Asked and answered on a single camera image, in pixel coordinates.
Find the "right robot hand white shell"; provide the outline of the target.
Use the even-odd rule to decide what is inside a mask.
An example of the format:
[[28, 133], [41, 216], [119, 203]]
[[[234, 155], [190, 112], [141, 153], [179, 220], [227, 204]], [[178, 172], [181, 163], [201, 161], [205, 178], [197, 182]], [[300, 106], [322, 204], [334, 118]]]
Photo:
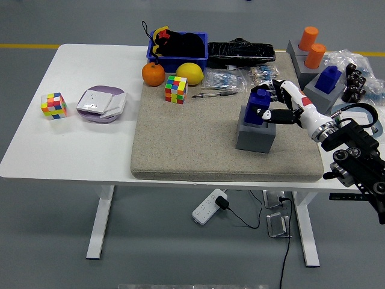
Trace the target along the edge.
[[322, 142], [337, 130], [335, 121], [319, 113], [312, 101], [288, 80], [269, 80], [254, 88], [251, 92], [267, 92], [272, 101], [286, 104], [287, 109], [255, 108], [253, 111], [267, 123], [297, 124], [307, 130], [315, 142]]

